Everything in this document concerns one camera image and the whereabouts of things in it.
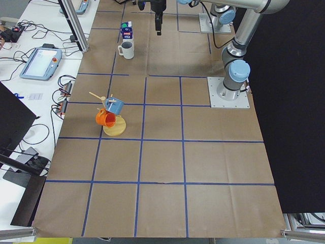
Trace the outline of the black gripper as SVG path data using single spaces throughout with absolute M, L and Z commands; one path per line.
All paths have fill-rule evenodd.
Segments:
M 145 3 L 150 3 L 150 8 L 155 12 L 155 31 L 158 36 L 161 36 L 161 27 L 163 23 L 163 12 L 167 8 L 166 0 L 138 0 L 138 7 L 140 11 L 145 8 Z

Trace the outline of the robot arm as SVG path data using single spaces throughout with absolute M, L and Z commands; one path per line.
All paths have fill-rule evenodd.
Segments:
M 279 12 L 289 1 L 210 1 L 210 3 L 246 9 L 235 37 L 222 51 L 225 78 L 216 89 L 221 99 L 234 101 L 250 74 L 250 66 L 243 57 L 263 15 Z
M 161 36 L 163 24 L 163 13 L 167 8 L 167 1 L 138 1 L 140 11 L 143 11 L 145 4 L 150 3 L 150 9 L 155 13 L 155 31 Z M 212 4 L 210 11 L 199 14 L 200 29 L 202 33 L 228 34 L 231 32 L 230 23 L 236 16 L 236 8 L 229 5 Z

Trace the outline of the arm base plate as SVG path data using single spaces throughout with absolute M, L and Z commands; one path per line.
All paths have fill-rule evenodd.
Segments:
M 211 20 L 207 13 L 199 13 L 199 21 L 200 21 L 200 30 L 201 33 L 212 33 L 212 26 L 214 28 L 214 32 L 216 34 L 230 34 L 231 28 L 230 24 L 221 24 L 219 22 L 218 17 L 210 14 Z
M 249 109 L 245 85 L 231 91 L 224 87 L 223 80 L 223 77 L 207 77 L 211 108 Z

